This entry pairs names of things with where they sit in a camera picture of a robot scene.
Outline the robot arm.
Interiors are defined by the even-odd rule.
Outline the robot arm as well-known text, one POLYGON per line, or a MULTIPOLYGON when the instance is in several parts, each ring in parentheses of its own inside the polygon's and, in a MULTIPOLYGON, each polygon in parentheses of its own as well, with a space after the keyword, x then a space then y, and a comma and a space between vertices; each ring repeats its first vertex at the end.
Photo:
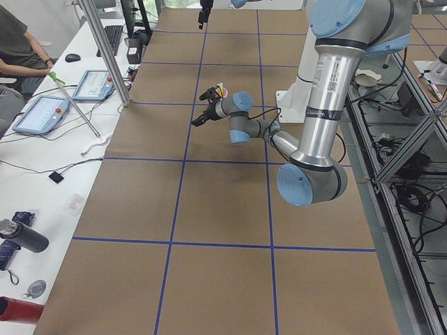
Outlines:
POLYGON ((330 154, 350 81, 363 57, 398 52, 408 45, 412 12, 411 1, 314 3, 309 25, 318 60, 301 138, 274 120, 251 118, 253 100, 245 91, 222 97, 209 89, 203 94, 209 105, 192 124, 227 119, 232 142, 269 142, 287 159, 277 173, 277 188, 287 203, 299 207, 338 198, 347 176, 330 154))
MULTIPOLYGON (((230 2, 234 8, 241 8, 251 0, 231 0, 230 2)), ((214 0, 200 0, 200 12, 198 14, 198 28, 200 30, 203 29, 204 24, 208 23, 213 5, 214 0)))

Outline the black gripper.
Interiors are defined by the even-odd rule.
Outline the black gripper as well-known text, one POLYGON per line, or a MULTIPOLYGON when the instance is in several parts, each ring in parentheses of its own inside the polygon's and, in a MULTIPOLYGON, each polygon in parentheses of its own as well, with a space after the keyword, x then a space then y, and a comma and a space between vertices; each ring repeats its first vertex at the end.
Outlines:
POLYGON ((198 28, 203 29, 204 24, 208 23, 213 7, 213 0, 200 0, 200 7, 201 9, 198 15, 198 28))
POLYGON ((191 125, 199 127, 204 125, 207 121, 217 121, 219 119, 219 115, 216 112, 215 106, 215 104, 209 105, 204 112, 191 121, 191 125))

